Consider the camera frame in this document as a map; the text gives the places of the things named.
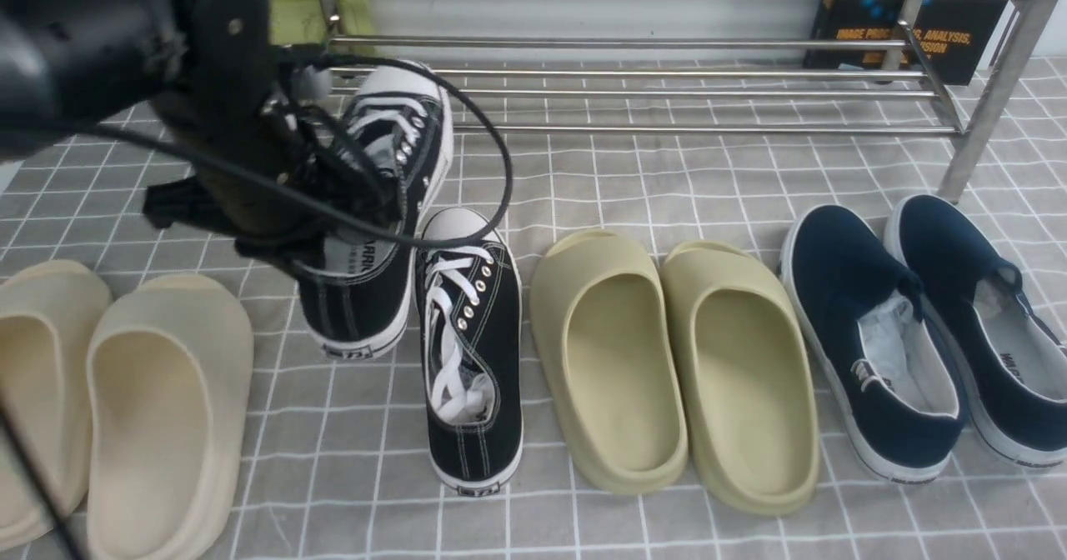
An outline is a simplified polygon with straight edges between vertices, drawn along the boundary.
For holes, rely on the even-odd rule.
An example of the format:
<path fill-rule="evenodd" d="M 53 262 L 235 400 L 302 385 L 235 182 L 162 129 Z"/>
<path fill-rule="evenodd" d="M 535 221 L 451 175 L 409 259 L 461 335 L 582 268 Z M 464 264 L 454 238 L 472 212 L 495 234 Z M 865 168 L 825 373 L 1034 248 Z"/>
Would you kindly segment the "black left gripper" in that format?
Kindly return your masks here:
<path fill-rule="evenodd" d="M 368 157 L 318 105 L 315 78 L 339 55 L 320 42 L 277 45 L 269 0 L 173 0 L 182 74 L 149 101 L 194 176 L 152 187 L 146 217 L 236 238 L 240 252 L 288 267 L 328 231 L 373 226 L 384 199 Z"/>

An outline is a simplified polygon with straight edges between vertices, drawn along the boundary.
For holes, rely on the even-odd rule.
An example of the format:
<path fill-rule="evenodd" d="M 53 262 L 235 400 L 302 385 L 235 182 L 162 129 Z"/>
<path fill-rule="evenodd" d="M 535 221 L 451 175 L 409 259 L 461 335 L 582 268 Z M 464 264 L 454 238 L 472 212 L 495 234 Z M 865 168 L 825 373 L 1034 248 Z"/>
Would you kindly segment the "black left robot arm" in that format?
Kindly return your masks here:
<path fill-rule="evenodd" d="M 103 121 L 148 102 L 193 175 L 146 191 L 156 229 L 177 223 L 236 238 L 285 268 L 354 222 L 403 214 L 397 177 L 298 99 L 325 67 L 319 44 L 275 45 L 269 0 L 3 0 L 3 162 L 61 139 L 113 137 Z"/>

